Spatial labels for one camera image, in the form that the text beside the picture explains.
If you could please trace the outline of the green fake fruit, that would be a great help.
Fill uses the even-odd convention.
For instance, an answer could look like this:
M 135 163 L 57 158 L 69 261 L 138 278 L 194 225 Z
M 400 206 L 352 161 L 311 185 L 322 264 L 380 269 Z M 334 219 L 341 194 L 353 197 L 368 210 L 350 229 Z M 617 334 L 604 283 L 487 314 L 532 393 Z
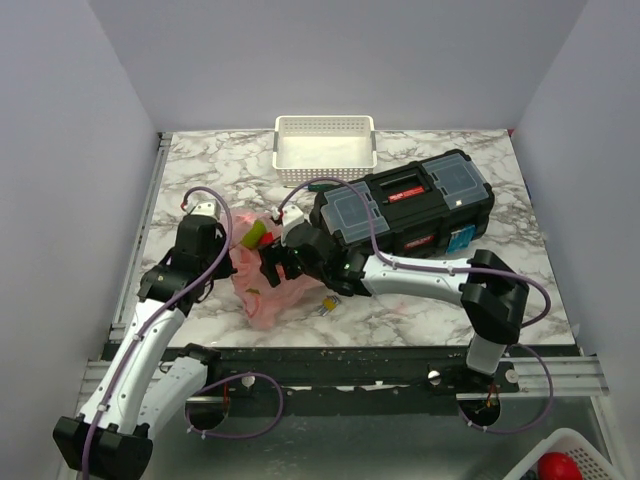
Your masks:
M 249 250 L 259 247 L 261 239 L 268 233 L 267 227 L 261 220 L 255 220 L 250 229 L 242 237 L 240 244 Z

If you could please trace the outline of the pink plastic bag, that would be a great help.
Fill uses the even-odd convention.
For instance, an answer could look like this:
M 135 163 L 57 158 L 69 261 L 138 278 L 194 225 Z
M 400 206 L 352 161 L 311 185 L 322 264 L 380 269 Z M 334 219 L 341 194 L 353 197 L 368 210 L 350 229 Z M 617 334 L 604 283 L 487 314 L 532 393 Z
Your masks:
M 233 222 L 230 258 L 237 272 L 231 277 L 234 292 L 241 300 L 249 324 L 255 329 L 270 329 L 277 317 L 285 310 L 296 305 L 308 290 L 321 286 L 321 283 L 308 276 L 286 280 L 281 266 L 277 267 L 281 283 L 272 287 L 260 272 L 261 259 L 258 249 L 247 248 L 244 237 L 260 221 L 265 233 L 276 239 L 281 227 L 276 225 L 269 214 L 255 213 L 247 209 L 232 209 Z

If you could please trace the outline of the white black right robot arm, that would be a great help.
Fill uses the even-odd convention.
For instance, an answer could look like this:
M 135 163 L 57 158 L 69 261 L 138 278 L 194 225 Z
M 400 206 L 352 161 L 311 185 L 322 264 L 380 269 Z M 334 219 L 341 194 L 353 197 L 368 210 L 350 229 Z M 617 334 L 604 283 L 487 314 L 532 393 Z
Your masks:
M 344 249 L 303 222 L 258 252 L 260 271 L 271 287 L 307 276 L 346 297 L 400 294 L 461 307 L 473 336 L 459 371 L 471 391 L 494 383 L 502 355 L 519 340 L 529 286 L 489 250 L 450 261 L 370 253 Z

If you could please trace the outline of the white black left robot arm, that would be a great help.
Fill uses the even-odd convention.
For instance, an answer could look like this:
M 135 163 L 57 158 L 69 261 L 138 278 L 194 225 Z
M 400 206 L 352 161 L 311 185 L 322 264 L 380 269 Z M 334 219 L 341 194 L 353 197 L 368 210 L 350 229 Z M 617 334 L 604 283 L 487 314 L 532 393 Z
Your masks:
M 138 479 L 153 441 L 194 392 L 214 393 L 220 368 L 204 347 L 191 347 L 159 381 L 152 379 L 192 307 L 216 279 L 234 273 L 230 240 L 218 219 L 189 214 L 174 246 L 143 275 L 125 336 L 98 387 L 74 417 L 61 417 L 53 439 L 67 466 L 100 479 Z

